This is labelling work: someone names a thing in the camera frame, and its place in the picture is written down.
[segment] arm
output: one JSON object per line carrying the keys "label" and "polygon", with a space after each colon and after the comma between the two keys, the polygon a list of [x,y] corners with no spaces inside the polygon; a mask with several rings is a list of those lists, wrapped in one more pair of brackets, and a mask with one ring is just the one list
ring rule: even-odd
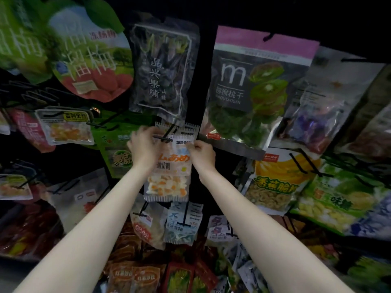
{"label": "arm", "polygon": [[201,182],[275,292],[353,292],[295,236],[216,171],[211,145],[202,141],[194,145],[188,145],[188,149]]}
{"label": "arm", "polygon": [[128,146],[133,167],[31,271],[16,293],[92,292],[137,193],[156,165],[160,142],[155,128],[133,132]]}

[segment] person's right arm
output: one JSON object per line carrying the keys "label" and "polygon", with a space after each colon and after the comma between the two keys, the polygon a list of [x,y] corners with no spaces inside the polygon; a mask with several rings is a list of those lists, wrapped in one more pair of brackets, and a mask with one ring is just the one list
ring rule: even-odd
{"label": "person's right arm", "polygon": [[352,293],[306,246],[241,195],[215,168],[211,145],[188,145],[208,188],[266,281],[277,293]]}

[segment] forearm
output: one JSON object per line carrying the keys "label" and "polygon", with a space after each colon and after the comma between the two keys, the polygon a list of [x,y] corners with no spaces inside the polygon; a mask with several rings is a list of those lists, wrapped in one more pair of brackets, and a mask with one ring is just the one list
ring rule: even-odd
{"label": "forearm", "polygon": [[312,252],[218,172],[202,179],[275,292],[352,292]]}
{"label": "forearm", "polygon": [[15,292],[92,292],[148,177],[134,166],[32,270]]}

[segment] hand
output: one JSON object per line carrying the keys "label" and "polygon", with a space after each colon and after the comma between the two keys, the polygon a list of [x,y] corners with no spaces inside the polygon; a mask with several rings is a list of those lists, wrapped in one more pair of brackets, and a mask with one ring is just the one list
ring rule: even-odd
{"label": "hand", "polygon": [[211,144],[200,140],[195,141],[194,144],[188,143],[186,147],[190,152],[192,163],[200,175],[200,180],[204,183],[203,175],[207,175],[210,171],[216,171],[216,153]]}
{"label": "hand", "polygon": [[132,132],[127,143],[132,153],[133,166],[145,168],[148,173],[156,167],[163,145],[160,140],[153,139],[154,134],[163,134],[157,127],[140,126],[137,132]]}

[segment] red logo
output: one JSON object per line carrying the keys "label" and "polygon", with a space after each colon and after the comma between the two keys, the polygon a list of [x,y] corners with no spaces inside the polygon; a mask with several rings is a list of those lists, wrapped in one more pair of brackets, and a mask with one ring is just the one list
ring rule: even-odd
{"label": "red logo", "polygon": [[266,153],[266,154],[264,155],[263,161],[277,162],[279,157],[280,157],[280,156],[277,155],[277,154]]}
{"label": "red logo", "polygon": [[145,241],[149,241],[150,232],[148,229],[144,228],[142,225],[135,223],[134,230],[139,234],[140,237],[144,238]]}
{"label": "red logo", "polygon": [[219,133],[208,133],[207,138],[214,139],[214,140],[220,140],[221,135]]}

